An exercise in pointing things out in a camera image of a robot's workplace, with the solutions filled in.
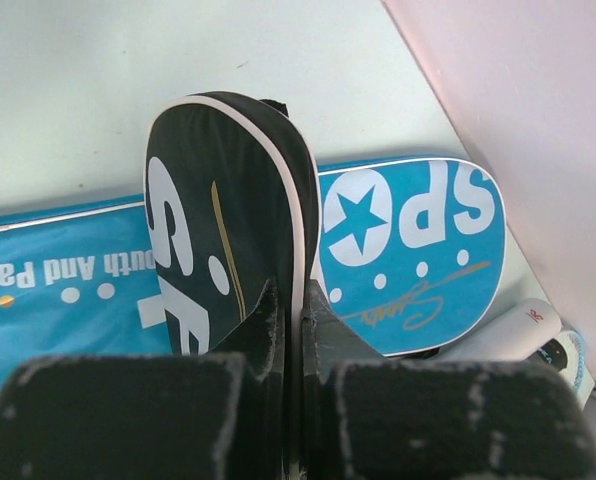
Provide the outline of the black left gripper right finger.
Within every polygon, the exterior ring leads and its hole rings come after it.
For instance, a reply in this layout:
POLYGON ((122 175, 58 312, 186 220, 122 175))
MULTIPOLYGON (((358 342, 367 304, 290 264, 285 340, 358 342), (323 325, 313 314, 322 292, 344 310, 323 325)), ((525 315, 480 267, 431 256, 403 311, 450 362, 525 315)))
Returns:
POLYGON ((596 479, 596 441, 565 381, 526 362, 388 359, 305 294, 308 479, 596 479))

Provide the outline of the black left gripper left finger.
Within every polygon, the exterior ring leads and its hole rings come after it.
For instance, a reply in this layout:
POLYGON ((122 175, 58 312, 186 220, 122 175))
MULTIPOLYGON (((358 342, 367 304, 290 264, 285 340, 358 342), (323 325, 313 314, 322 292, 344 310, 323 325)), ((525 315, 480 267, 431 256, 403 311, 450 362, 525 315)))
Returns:
POLYGON ((0 479, 277 479, 281 304, 268 281, 204 355, 45 356, 0 391, 0 479))

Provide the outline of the white shuttlecock tube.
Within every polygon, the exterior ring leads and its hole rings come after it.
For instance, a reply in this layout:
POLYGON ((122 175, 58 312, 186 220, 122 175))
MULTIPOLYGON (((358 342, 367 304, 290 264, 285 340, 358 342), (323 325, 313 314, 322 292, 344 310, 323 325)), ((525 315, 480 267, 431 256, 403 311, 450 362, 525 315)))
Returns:
POLYGON ((557 312, 531 298, 461 338, 439 355, 448 361, 522 361, 562 329, 557 312))

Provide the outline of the blue racket cover bag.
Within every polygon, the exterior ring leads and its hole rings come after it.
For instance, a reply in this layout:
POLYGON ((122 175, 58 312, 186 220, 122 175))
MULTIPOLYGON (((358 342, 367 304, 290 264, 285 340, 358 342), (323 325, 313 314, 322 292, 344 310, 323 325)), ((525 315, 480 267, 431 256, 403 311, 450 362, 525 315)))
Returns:
MULTIPOLYGON (((320 171, 319 247, 335 313, 386 356, 468 332, 502 277, 500 190, 448 158, 320 171)), ((51 354, 168 354, 171 344, 140 195, 0 217, 0 388, 51 354)))

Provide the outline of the black shuttlecock tube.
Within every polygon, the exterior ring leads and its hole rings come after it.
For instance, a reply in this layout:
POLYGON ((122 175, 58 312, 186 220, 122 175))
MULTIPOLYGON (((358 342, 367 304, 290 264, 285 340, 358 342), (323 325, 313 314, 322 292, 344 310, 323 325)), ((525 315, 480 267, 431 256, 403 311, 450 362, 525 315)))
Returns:
POLYGON ((554 338, 539 347, 527 359, 535 364, 545 364, 555 371, 566 371, 573 365, 572 344, 568 338, 554 338))

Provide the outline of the black racket cover bag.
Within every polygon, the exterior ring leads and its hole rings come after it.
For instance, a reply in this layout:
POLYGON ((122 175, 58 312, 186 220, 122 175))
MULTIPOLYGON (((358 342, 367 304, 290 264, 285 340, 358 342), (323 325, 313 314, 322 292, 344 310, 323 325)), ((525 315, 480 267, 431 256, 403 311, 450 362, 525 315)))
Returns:
POLYGON ((284 105, 228 91, 153 121, 145 212, 172 350, 204 354, 278 289, 289 329, 319 243, 317 165, 284 105))

